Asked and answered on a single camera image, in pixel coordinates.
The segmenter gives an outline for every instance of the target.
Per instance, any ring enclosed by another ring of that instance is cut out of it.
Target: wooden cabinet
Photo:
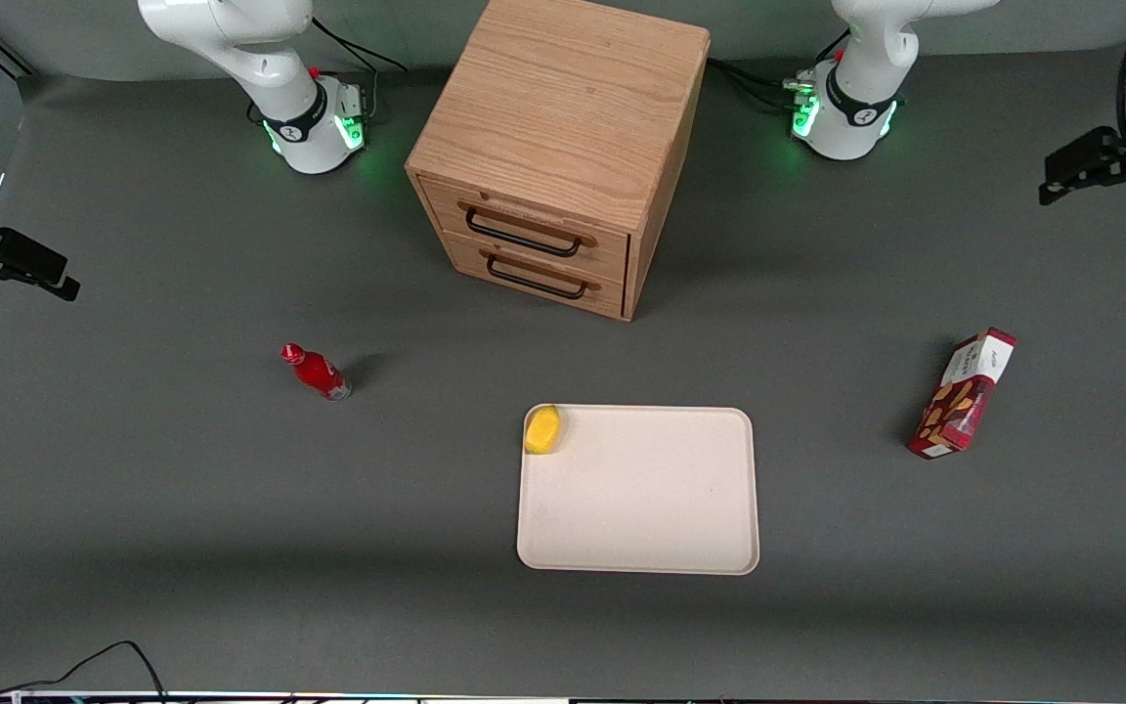
[[[489,1],[406,160],[455,268],[632,320],[709,43],[582,0]]]

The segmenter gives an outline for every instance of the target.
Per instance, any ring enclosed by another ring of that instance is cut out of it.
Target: cabinet top
[[[406,166],[637,231],[709,44],[582,0],[491,0]]]

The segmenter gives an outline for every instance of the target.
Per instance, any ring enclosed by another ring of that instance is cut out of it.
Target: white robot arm
[[[840,62],[825,57],[787,81],[807,93],[792,134],[830,159],[858,159],[888,132],[894,95],[920,55],[908,24],[991,8],[998,0],[832,0],[849,25]]]
[[[313,78],[293,48],[239,48],[306,32],[312,0],[137,0],[137,9],[160,39],[209,60],[241,84],[263,113],[272,148],[295,170],[328,172],[363,146],[357,86]]]

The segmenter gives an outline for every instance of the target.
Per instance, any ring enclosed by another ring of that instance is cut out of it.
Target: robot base
[[[345,163],[364,144],[363,99],[358,86],[346,86],[332,77],[320,77],[316,83],[328,93],[327,115],[307,135],[305,142],[277,139],[268,125],[271,148],[295,172],[321,175]]]
[[[826,77],[834,65],[835,62],[828,60],[828,62],[805,71],[804,74],[799,75],[799,79]],[[822,81],[817,81],[816,86],[821,84]],[[888,134],[890,121],[893,118],[895,108],[897,108],[897,101],[890,104],[884,115],[870,110],[870,121],[863,126],[855,126],[849,124],[846,113],[828,97],[826,90],[816,89],[794,114],[794,128],[792,128],[790,134],[810,144],[811,149],[814,149],[822,157],[850,161],[866,157],[867,152],[876,146],[876,142]]]

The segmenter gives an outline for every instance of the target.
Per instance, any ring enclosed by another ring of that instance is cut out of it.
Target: green led light
[[[897,100],[893,100],[893,105],[888,107],[888,115],[885,115],[885,126],[882,126],[882,128],[879,128],[879,135],[882,137],[884,137],[885,134],[888,134],[888,126],[890,123],[893,123],[894,110],[897,110]]]
[[[811,134],[814,125],[814,116],[819,115],[819,98],[812,97],[798,108],[798,115],[794,117],[794,132],[799,137]]]
[[[354,152],[356,149],[363,146],[363,121],[358,119],[358,117],[333,115],[332,123],[337,125],[337,130],[341,133],[341,139],[345,140],[345,145],[350,151]]]
[[[271,150],[280,154],[280,144],[277,144],[277,135],[271,133],[271,128],[267,122],[263,122],[263,132],[267,132],[268,139],[271,140]]]

